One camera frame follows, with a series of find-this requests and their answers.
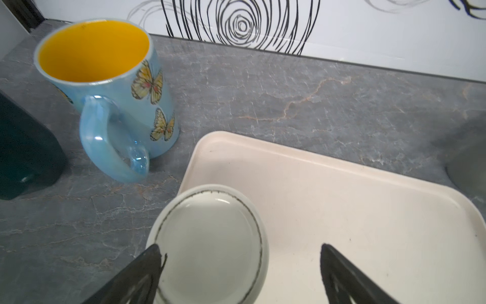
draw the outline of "gray marble countertop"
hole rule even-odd
[[[36,71],[45,21],[0,62],[0,89],[45,124],[69,159],[45,190],[0,201],[2,303],[80,303],[145,246],[196,142],[215,130],[453,186],[444,164],[486,130],[486,84],[154,36],[181,123],[140,184],[86,156],[79,114]],[[486,215],[481,197],[470,197]]]

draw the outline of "mug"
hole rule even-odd
[[[34,64],[81,113],[83,148],[113,179],[144,179],[149,159],[177,140],[174,104],[142,28],[116,19],[69,24],[41,40]]]

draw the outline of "wall decal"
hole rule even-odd
[[[311,34],[320,0],[144,1],[128,14],[138,23],[160,9],[169,36],[300,55]]]
[[[429,0],[364,0],[373,8],[386,12],[398,13],[407,8],[414,7]],[[464,10],[466,14],[475,19],[486,19],[486,4],[475,4],[481,0],[449,0],[452,6],[460,11]]]

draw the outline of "bottle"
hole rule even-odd
[[[53,185],[67,162],[56,137],[0,90],[0,199]]]

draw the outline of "white wall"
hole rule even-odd
[[[152,34],[486,82],[486,9],[469,16],[464,2],[486,8],[486,0],[36,0],[45,18],[128,19]]]
[[[0,60],[28,35],[17,18],[0,1]]]

